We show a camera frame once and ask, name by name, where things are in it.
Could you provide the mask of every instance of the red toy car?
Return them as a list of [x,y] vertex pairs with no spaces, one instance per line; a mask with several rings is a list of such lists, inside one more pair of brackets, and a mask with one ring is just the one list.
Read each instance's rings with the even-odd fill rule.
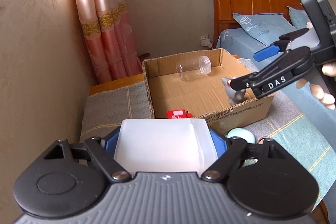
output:
[[193,115],[184,109],[179,110],[169,110],[167,111],[168,119],[182,119],[182,118],[192,118]]

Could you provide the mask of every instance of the pink curtain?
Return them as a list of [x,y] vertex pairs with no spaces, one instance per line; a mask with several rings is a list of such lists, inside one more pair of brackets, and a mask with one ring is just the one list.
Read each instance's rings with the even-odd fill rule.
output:
[[99,82],[142,73],[125,0],[76,0],[76,4]]

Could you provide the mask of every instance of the gray plush toy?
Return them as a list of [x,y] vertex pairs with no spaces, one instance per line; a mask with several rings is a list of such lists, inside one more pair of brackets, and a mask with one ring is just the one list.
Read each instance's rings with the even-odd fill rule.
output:
[[246,93],[246,90],[239,90],[239,91],[235,91],[230,87],[230,83],[228,81],[230,81],[230,78],[227,77],[222,77],[222,83],[225,87],[225,92],[227,94],[227,96],[230,98],[229,103],[230,105],[235,105],[235,104],[239,104],[241,102],[244,102],[244,95]]

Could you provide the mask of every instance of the cardboard box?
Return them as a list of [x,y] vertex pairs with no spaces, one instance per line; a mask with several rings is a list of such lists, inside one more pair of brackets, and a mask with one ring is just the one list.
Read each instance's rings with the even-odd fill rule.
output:
[[[176,73],[176,63],[208,56],[211,73],[182,81]],[[208,126],[225,133],[264,119],[274,95],[257,100],[251,89],[246,101],[231,106],[222,77],[251,73],[224,49],[186,52],[144,60],[142,64],[152,118],[166,118],[168,110],[185,109],[195,118],[203,118]]]

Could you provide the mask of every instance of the plaid cloth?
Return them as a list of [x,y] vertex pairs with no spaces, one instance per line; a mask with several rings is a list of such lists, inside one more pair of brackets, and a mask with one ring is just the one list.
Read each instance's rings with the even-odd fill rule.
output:
[[[250,70],[248,59],[239,60]],[[150,118],[144,82],[88,97],[80,141],[104,137],[124,119]],[[268,136],[282,145],[317,180],[320,193],[316,205],[336,180],[336,153],[329,143],[282,91],[277,91],[266,119],[245,127],[257,140]]]

